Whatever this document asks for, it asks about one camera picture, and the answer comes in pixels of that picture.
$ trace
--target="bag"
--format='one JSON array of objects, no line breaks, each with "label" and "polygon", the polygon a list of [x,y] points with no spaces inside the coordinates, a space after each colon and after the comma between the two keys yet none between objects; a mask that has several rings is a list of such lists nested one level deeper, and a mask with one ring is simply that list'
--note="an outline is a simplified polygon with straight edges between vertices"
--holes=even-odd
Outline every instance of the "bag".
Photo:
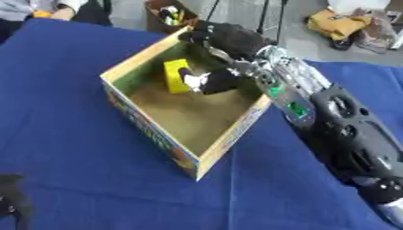
[{"label": "bag", "polygon": [[352,14],[356,9],[384,10],[390,0],[327,0],[329,6],[337,14]]}]

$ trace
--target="gray floor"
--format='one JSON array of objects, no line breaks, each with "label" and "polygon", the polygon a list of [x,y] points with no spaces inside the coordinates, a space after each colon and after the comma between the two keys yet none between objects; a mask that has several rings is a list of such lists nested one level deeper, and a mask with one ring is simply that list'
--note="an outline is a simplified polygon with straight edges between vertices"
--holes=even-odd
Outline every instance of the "gray floor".
[{"label": "gray floor", "polygon": [[[146,28],[145,0],[112,0],[112,22],[116,27],[144,30]],[[185,5],[205,19],[215,0],[182,0]],[[264,0],[220,0],[214,22],[233,22],[255,29],[259,22]],[[380,55],[353,46],[343,52],[333,50],[326,39],[306,29],[302,20],[327,6],[326,0],[289,1],[282,33],[281,45],[292,50],[297,56],[317,61],[358,61],[387,66],[403,66],[403,49],[389,51]],[[265,28],[269,29],[278,22],[280,0],[272,0]],[[269,30],[265,36],[274,38],[276,29]]]}]

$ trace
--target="colorful printed box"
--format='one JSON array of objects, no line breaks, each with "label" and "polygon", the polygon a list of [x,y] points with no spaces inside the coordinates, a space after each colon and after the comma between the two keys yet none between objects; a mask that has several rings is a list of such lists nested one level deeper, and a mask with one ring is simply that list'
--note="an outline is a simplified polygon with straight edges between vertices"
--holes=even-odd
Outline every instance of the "colorful printed box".
[{"label": "colorful printed box", "polygon": [[197,181],[271,104],[254,83],[225,93],[168,92],[164,62],[185,58],[196,73],[222,66],[178,40],[184,28],[103,73],[109,100]]}]

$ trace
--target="robotic hand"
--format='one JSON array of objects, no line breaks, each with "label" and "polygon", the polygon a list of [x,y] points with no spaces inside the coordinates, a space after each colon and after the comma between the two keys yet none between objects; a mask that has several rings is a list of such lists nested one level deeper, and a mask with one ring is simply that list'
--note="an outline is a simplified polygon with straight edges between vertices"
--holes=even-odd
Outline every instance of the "robotic hand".
[{"label": "robotic hand", "polygon": [[183,71],[195,92],[233,89],[239,77],[255,81],[317,159],[340,182],[357,188],[384,220],[403,229],[403,148],[346,89],[237,25],[199,22],[180,39],[204,46],[228,64],[202,76]]}]

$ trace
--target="box wall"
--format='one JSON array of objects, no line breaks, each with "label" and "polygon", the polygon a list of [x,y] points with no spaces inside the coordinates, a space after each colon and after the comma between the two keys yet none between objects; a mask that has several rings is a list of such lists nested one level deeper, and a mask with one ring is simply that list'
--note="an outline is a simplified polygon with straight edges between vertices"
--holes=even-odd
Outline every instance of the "box wall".
[{"label": "box wall", "polygon": [[183,146],[177,144],[169,134],[165,133],[157,124],[143,114],[139,108],[133,106],[129,99],[106,82],[103,87],[108,94],[108,99],[119,109],[125,117],[135,124],[144,134],[146,134],[159,148],[164,150],[176,164],[183,168],[193,178],[197,177],[199,170],[199,160]]},{"label": "box wall", "polygon": [[200,159],[197,181],[247,132],[247,130],[269,108],[271,101],[265,95],[209,148]]}]

